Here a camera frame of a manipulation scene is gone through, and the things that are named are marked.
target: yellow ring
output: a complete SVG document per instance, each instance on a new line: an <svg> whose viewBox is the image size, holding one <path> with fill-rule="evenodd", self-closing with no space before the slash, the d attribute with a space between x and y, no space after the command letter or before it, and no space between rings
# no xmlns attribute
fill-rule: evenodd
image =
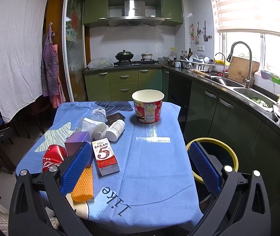
<svg viewBox="0 0 280 236"><path fill-rule="evenodd" d="M217 145L223 147L223 148L224 148L226 151L228 151L228 153L232 156L233 163L234 163L234 170L235 170L236 172L238 171L238 159L237 159L237 156L236 156L236 154L234 153L234 151L232 150L232 148L230 148L227 144L221 142L220 140L216 140L216 139L214 139L214 138L201 137L201 138L197 138L197 139L192 140L191 142L189 142L189 143L186 145L186 150L189 151L190 145L191 145L193 142L196 142L196 141L199 141L200 143L202 143L202 142L213 143L213 144L217 144ZM192 173L193 173L194 178L195 178L198 182L204 184L204 181L203 181L203 179L202 179L201 176L198 176L194 171L192 171Z"/></svg>

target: white curtain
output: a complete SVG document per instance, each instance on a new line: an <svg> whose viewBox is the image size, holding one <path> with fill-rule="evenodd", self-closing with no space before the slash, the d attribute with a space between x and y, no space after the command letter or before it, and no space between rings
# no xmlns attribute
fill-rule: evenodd
<svg viewBox="0 0 280 236"><path fill-rule="evenodd" d="M0 0L0 111L5 123L42 95L47 0Z"/></svg>
<svg viewBox="0 0 280 236"><path fill-rule="evenodd" d="M280 0L214 0L219 32L280 36Z"/></svg>

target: green basket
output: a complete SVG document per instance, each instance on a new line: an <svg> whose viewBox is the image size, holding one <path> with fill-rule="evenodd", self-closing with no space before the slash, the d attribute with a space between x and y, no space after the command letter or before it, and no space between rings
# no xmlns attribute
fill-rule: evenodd
<svg viewBox="0 0 280 236"><path fill-rule="evenodd" d="M272 81L275 82L276 84L280 85L280 79L274 75L271 75Z"/></svg>

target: pot lid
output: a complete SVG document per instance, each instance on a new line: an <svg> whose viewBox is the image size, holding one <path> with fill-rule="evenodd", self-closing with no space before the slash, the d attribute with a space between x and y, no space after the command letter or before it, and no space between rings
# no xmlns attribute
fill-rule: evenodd
<svg viewBox="0 0 280 236"><path fill-rule="evenodd" d="M133 55L133 53L123 50L122 52L118 52L116 56L121 56L121 55Z"/></svg>

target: coca-cola can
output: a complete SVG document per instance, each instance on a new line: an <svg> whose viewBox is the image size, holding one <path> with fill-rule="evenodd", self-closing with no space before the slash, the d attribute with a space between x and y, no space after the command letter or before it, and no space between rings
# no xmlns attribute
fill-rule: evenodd
<svg viewBox="0 0 280 236"><path fill-rule="evenodd" d="M67 151L60 145L50 145L43 156L43 172L51 166L59 166L67 157Z"/></svg>

